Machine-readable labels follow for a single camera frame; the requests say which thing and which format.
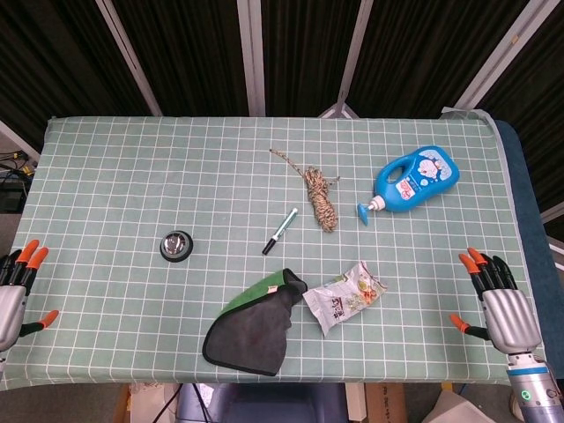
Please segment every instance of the cable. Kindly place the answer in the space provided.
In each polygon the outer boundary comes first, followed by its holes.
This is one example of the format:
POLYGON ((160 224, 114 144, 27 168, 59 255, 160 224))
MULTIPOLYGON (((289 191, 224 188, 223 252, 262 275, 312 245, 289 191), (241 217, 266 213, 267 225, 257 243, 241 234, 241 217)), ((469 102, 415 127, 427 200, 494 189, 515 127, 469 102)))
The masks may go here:
POLYGON ((210 415, 208 408, 204 404, 204 400, 202 399, 202 394, 200 394, 200 390, 197 388, 195 383, 192 383, 192 388, 194 388, 194 391, 196 392, 197 400, 200 403, 200 408, 202 409, 202 414, 204 415, 205 423, 210 423, 210 422, 213 423, 212 416, 210 415))
POLYGON ((168 400, 168 402, 165 404, 164 407, 162 407, 162 409, 160 410, 159 414, 157 414, 157 417, 155 417, 155 420, 152 421, 152 423, 157 423, 157 421, 159 421, 160 416, 162 416, 162 413, 165 412, 165 410, 168 408, 168 406, 170 405, 170 403, 173 402, 173 400, 178 397, 178 394, 180 393, 180 390, 182 389, 182 386, 184 386, 183 383, 180 384, 180 386, 178 387, 178 389, 176 390, 176 392, 170 397, 170 399, 168 400))

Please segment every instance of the blue pump nozzle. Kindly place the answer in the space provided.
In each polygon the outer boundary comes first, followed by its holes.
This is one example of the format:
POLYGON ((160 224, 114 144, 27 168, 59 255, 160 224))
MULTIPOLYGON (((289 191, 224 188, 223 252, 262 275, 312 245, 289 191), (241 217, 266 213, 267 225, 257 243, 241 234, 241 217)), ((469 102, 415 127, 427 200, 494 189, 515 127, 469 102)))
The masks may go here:
POLYGON ((360 220, 362 220, 362 223, 364 223, 366 226, 368 226, 368 215, 367 215, 368 210, 370 209, 368 208, 367 205, 358 203, 356 206, 356 211, 359 214, 359 218, 360 220))

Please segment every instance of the table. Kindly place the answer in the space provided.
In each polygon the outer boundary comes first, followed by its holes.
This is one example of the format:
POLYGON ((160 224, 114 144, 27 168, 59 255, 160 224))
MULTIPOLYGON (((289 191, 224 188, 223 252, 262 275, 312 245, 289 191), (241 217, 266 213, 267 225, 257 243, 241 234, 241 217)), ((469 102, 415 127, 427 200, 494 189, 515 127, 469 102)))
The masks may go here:
POLYGON ((504 382, 505 359, 449 322, 483 324, 457 255, 505 256, 531 297, 501 144, 473 116, 445 120, 76 117, 50 122, 15 247, 37 238, 51 253, 26 320, 58 308, 54 329, 12 348, 4 387, 53 382, 482 381, 504 382), (421 145, 461 170, 444 196, 364 227, 355 205, 375 172, 421 145), (302 179, 269 148, 341 180, 331 192, 338 230, 321 231, 302 179), (261 255, 292 207, 301 215, 261 255), (192 256, 158 252, 172 229, 192 256), (389 286, 371 308, 323 338, 302 302, 274 378, 215 367, 207 329, 244 288, 283 267, 310 287, 363 259, 389 286))

